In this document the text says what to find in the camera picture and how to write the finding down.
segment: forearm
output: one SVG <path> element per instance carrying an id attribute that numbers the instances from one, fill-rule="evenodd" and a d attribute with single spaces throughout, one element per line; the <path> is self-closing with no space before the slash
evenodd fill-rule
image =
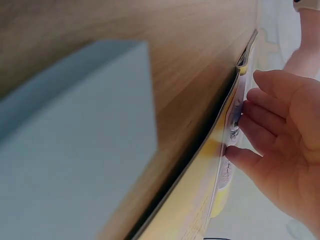
<path id="1" fill-rule="evenodd" d="M 301 45 L 286 63 L 284 70 L 314 78 L 320 69 L 320 11 L 300 9 Z"/>

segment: yellow object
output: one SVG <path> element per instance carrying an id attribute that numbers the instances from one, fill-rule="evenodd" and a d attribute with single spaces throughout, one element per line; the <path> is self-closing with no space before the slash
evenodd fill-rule
<path id="1" fill-rule="evenodd" d="M 253 63 L 252 63 L 251 55 L 253 55 L 253 52 L 254 52 L 257 34 L 258 34 L 257 31 L 253 33 L 252 38 L 250 39 L 249 44 L 247 46 L 247 49 L 243 53 L 243 56 L 241 58 L 241 63 L 239 63 L 237 66 L 239 69 L 240 78 L 244 78 L 244 82 L 248 82 L 248 79 L 247 79 L 248 75 L 249 77 L 251 77 L 253 73 Z M 232 178 L 224 188 L 217 189 L 215 201 L 211 211 L 211 218 L 215 218 L 216 216 L 218 216 L 221 213 L 221 211 L 224 209 L 228 200 L 231 181 L 232 181 Z"/>
<path id="2" fill-rule="evenodd" d="M 229 109 L 236 102 L 234 99 L 240 72 L 241 68 L 238 68 L 233 88 L 230 90 L 224 106 L 221 106 L 223 108 L 211 133 L 171 194 L 137 239 L 203 240 L 211 212 L 218 213 L 223 208 L 229 188 L 226 187 L 216 198 L 215 189 L 226 143 L 224 139 L 225 128 L 226 126 L 228 129 L 230 128 L 228 126 L 230 118 L 227 114 L 230 114 Z"/>

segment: white floor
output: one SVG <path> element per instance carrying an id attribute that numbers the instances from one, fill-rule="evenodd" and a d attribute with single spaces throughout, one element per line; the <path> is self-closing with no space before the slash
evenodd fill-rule
<path id="1" fill-rule="evenodd" d="M 292 0 L 261 0 L 258 68 L 282 69 L 300 44 L 300 18 Z M 252 148 L 248 141 L 243 147 Z M 314 240 L 301 223 L 277 209 L 240 170 L 222 213 L 210 221 L 208 238 Z"/>

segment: wooden surface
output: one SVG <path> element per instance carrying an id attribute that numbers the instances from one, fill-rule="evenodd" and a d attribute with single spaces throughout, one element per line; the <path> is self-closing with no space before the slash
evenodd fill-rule
<path id="1" fill-rule="evenodd" d="M 92 41 L 149 42 L 159 150 L 101 240 L 122 239 L 160 188 L 219 96 L 256 15 L 257 0 L 0 0 L 1 97 Z"/>

